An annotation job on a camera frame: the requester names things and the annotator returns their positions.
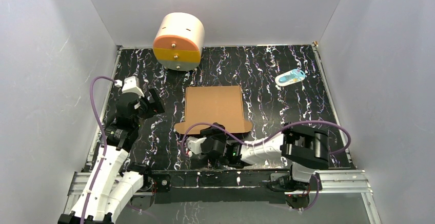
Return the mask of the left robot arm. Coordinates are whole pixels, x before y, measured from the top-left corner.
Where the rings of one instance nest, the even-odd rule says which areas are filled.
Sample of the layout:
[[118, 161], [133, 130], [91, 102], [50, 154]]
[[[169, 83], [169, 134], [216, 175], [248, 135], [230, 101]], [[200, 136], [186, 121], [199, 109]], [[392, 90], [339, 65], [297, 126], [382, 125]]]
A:
[[156, 89], [149, 92], [151, 99], [133, 92], [118, 97], [115, 114], [102, 135], [105, 140], [95, 167], [78, 201], [70, 213], [60, 215], [58, 223], [115, 223], [134, 193], [154, 186], [147, 165], [133, 163], [121, 170], [144, 120], [165, 111]]

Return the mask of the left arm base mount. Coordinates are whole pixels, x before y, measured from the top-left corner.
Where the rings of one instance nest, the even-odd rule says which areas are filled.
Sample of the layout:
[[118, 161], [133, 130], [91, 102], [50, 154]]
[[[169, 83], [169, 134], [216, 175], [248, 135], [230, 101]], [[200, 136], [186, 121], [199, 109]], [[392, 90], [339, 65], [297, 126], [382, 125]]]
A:
[[170, 180], [170, 176], [166, 174], [147, 176], [144, 185], [134, 193], [129, 203], [138, 210], [149, 209], [155, 203], [158, 193], [170, 191]]

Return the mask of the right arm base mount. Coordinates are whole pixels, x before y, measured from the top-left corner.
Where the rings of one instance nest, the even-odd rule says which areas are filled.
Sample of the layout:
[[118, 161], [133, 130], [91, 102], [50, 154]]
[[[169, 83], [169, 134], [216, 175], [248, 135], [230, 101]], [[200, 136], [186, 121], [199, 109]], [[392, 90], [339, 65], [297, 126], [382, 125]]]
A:
[[292, 211], [302, 213], [311, 209], [317, 202], [321, 187], [320, 175], [309, 174], [307, 182], [293, 178], [289, 173], [272, 173], [266, 187], [272, 192], [284, 193], [285, 203]]

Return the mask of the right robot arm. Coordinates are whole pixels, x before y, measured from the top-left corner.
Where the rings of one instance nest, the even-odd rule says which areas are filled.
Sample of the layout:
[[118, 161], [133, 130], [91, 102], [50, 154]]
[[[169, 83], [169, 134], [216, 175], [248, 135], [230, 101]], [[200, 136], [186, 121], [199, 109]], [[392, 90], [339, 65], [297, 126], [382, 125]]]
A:
[[242, 169], [281, 157], [291, 162], [287, 174], [271, 174], [267, 187], [276, 192], [308, 190], [315, 170], [329, 167], [327, 132], [304, 125], [279, 131], [271, 138], [228, 142], [229, 134], [217, 123], [200, 131], [201, 138], [187, 138], [187, 154], [197, 160], [214, 160]]

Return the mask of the brown cardboard box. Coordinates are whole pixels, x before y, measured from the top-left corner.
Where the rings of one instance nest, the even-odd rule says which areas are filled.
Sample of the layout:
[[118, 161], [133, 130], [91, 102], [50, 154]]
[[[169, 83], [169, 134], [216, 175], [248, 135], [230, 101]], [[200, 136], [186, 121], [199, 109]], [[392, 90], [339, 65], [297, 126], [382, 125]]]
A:
[[252, 122], [244, 117], [242, 88], [240, 86], [188, 87], [185, 94], [185, 118], [174, 125], [179, 134], [197, 135], [206, 125], [218, 123], [232, 133], [248, 133]]

